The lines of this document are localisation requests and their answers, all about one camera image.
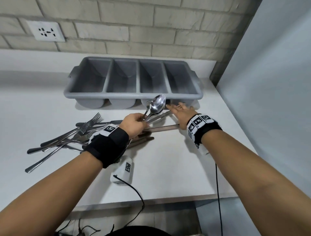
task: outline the electrical outlet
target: electrical outlet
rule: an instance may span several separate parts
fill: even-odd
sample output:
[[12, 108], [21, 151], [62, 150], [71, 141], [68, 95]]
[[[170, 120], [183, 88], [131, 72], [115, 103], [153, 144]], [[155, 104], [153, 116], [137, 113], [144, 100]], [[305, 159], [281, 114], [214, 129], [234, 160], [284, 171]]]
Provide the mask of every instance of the electrical outlet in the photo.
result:
[[57, 22], [27, 21], [36, 40], [64, 42], [64, 35]]

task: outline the compartment divider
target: compartment divider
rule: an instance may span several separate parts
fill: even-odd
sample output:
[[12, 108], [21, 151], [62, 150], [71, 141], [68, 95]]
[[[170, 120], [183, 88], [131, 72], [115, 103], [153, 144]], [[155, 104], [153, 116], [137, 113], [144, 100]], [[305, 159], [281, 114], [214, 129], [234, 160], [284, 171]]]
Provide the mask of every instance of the compartment divider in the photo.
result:
[[140, 60], [136, 60], [136, 93], [140, 92]]
[[111, 76], [111, 72], [112, 72], [113, 66], [114, 66], [114, 60], [111, 59], [102, 92], [107, 92], [107, 88], [108, 88], [108, 84], [109, 84], [109, 81], [110, 81], [110, 76]]
[[171, 89], [171, 86], [169, 85], [169, 79], [167, 77], [167, 73], [166, 73], [166, 69], [165, 69], [165, 66], [164, 66], [164, 62], [161, 62], [161, 68], [162, 68], [162, 71], [163, 71], [163, 74], [164, 74], [164, 81], [165, 81], [165, 86], [166, 86], [166, 89], [167, 89], [167, 93], [172, 93], [172, 89]]

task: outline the person's right hand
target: person's right hand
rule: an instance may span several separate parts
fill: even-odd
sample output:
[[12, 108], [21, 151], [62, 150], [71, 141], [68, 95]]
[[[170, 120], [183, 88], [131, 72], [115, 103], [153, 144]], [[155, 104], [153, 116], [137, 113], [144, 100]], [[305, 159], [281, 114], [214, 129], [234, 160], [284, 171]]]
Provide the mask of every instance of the person's right hand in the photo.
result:
[[182, 102], [179, 102], [179, 106], [176, 105], [166, 105], [166, 107], [177, 117], [179, 121], [179, 127], [182, 130], [187, 129], [188, 121], [195, 115], [197, 112], [191, 106], [190, 108]]

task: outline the person's left arm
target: person's left arm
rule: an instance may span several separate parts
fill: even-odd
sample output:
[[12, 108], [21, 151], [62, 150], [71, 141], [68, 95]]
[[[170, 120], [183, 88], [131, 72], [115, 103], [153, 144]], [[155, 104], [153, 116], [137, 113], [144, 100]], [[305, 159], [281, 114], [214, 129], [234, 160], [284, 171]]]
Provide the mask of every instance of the person's left arm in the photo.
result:
[[[127, 138], [137, 136], [147, 126], [145, 122], [138, 122], [142, 115], [130, 114], [120, 124], [119, 127], [125, 131]], [[76, 206], [103, 166], [107, 167], [114, 161], [114, 157], [109, 155], [103, 161], [91, 153], [92, 151], [81, 153], [3, 209], [0, 212], [0, 236], [52, 235]]]

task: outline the human hand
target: human hand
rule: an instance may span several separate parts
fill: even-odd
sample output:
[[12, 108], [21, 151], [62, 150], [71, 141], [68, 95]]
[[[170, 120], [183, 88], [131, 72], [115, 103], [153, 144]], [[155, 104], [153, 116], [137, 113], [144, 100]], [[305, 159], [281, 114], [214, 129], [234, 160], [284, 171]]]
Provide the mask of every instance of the human hand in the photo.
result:
[[182, 130], [187, 129], [188, 121], [195, 115], [197, 112], [191, 106], [190, 108], [182, 102], [179, 102], [179, 106], [176, 105], [166, 105], [166, 107], [177, 117], [179, 121], [179, 127]]
[[144, 114], [141, 113], [127, 115], [119, 125], [119, 128], [123, 129], [130, 139], [136, 137], [143, 131], [143, 129], [148, 127], [146, 122], [139, 121], [143, 115]]

